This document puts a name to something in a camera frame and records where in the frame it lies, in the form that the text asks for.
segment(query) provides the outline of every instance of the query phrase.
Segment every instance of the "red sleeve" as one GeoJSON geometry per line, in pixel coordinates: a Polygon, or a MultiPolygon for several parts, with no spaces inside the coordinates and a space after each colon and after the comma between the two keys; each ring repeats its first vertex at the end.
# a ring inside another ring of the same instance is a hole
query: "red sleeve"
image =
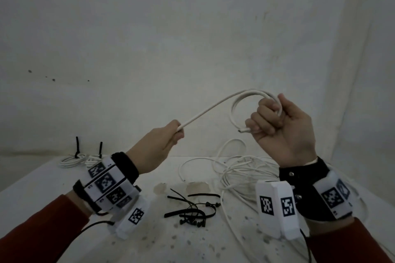
{"type": "Polygon", "coordinates": [[[307,238],[317,263],[392,263],[361,221],[340,230],[307,238]]]}
{"type": "Polygon", "coordinates": [[[61,195],[0,239],[2,262],[56,262],[88,217],[61,195]]]}

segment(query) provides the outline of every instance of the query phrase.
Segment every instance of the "right hand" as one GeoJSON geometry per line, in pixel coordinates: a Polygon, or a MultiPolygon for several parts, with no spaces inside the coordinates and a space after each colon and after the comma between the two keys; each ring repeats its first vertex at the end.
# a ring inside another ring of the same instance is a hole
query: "right hand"
{"type": "Polygon", "coordinates": [[[298,106],[279,94],[283,112],[275,111],[279,105],[272,99],[259,101],[259,107],[245,121],[261,148],[280,167],[302,166],[317,158],[311,117],[298,106]]]}

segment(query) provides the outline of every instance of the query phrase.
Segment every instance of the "black and white square marker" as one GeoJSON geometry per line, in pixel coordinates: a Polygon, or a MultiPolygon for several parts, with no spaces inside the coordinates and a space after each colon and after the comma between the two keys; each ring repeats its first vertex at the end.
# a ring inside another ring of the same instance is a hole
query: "black and white square marker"
{"type": "Polygon", "coordinates": [[[266,213],[266,214],[269,214],[269,215],[274,215],[273,202],[271,200],[271,197],[259,196],[259,199],[261,200],[262,213],[266,213]]]}
{"type": "Polygon", "coordinates": [[[122,199],[124,196],[126,196],[125,191],[121,187],[117,187],[113,191],[111,191],[108,195],[106,195],[106,198],[112,203],[115,204],[118,202],[120,199],[122,199]]]}
{"type": "Polygon", "coordinates": [[[133,224],[137,225],[139,223],[139,221],[141,220],[141,218],[143,217],[144,212],[141,211],[141,209],[134,209],[133,213],[131,214],[131,216],[129,217],[129,221],[131,221],[133,224]]]}
{"type": "Polygon", "coordinates": [[[120,201],[116,206],[118,208],[122,208],[123,206],[125,206],[127,203],[129,203],[131,201],[131,197],[127,196],[126,198],[124,198],[122,201],[120,201]]]}
{"type": "Polygon", "coordinates": [[[105,173],[103,176],[95,181],[95,184],[100,192],[104,193],[111,186],[115,185],[116,181],[113,179],[113,177],[111,177],[109,173],[105,173]]]}
{"type": "Polygon", "coordinates": [[[99,162],[97,165],[88,169],[88,173],[91,176],[91,178],[94,178],[98,174],[100,174],[102,171],[104,171],[105,169],[106,169],[106,167],[104,166],[104,164],[102,162],[99,162]]]}
{"type": "Polygon", "coordinates": [[[350,191],[348,190],[347,186],[341,181],[340,179],[336,183],[337,190],[344,196],[346,200],[350,196],[350,191]]]}
{"type": "Polygon", "coordinates": [[[291,216],[295,215],[295,206],[292,201],[292,197],[282,197],[281,198],[282,215],[291,216]]]}
{"type": "Polygon", "coordinates": [[[336,188],[331,188],[321,194],[325,203],[329,206],[329,208],[333,209],[337,205],[340,205],[344,202],[342,196],[337,192],[336,188]]]}

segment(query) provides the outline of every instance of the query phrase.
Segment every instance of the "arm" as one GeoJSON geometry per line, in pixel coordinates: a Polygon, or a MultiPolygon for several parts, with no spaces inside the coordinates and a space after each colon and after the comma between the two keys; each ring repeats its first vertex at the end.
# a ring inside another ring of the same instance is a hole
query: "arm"
{"type": "MultiPolygon", "coordinates": [[[[139,174],[157,168],[184,137],[176,120],[144,136],[127,155],[139,174]]],[[[56,262],[88,223],[92,210],[74,191],[59,196],[0,239],[0,257],[7,263],[56,262]]]]}
{"type": "MultiPolygon", "coordinates": [[[[317,154],[311,118],[283,94],[279,100],[283,107],[280,117],[275,114],[279,105],[262,99],[246,126],[280,169],[314,164],[317,154]]],[[[357,218],[306,222],[310,230],[307,245],[318,263],[391,262],[357,218]]]]}

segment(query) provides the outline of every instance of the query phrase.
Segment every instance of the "table surface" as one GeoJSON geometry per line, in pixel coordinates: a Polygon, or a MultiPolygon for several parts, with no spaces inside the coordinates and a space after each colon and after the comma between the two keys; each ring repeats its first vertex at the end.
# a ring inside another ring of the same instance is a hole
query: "table surface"
{"type": "MultiPolygon", "coordinates": [[[[108,232],[106,225],[97,225],[77,237],[59,262],[248,262],[226,223],[221,207],[213,218],[207,220],[205,228],[180,225],[177,216],[163,218],[164,213],[185,207],[182,202],[166,198],[167,195],[174,195],[171,188],[183,195],[220,192],[217,176],[211,162],[206,159],[187,163],[183,168],[186,182],[180,180],[179,165],[193,158],[170,157],[155,171],[138,178],[136,184],[142,189],[142,195],[151,202],[151,208],[129,239],[120,240],[108,232]]],[[[57,166],[59,160],[59,157],[53,158],[0,192],[0,236],[6,235],[60,194],[70,191],[76,180],[86,173],[83,165],[62,169],[57,166]]],[[[395,253],[395,208],[367,189],[355,185],[369,207],[368,230],[395,253]]],[[[354,203],[354,215],[364,220],[366,210],[360,201],[355,200],[354,203]]],[[[262,262],[306,262],[295,251],[296,247],[304,256],[307,255],[301,244],[290,244],[266,236],[259,229],[258,215],[231,194],[225,194],[224,204],[240,240],[262,262]]],[[[108,216],[92,216],[90,223],[107,219],[108,216]]],[[[305,227],[303,220],[300,220],[301,227],[305,227]]]]}

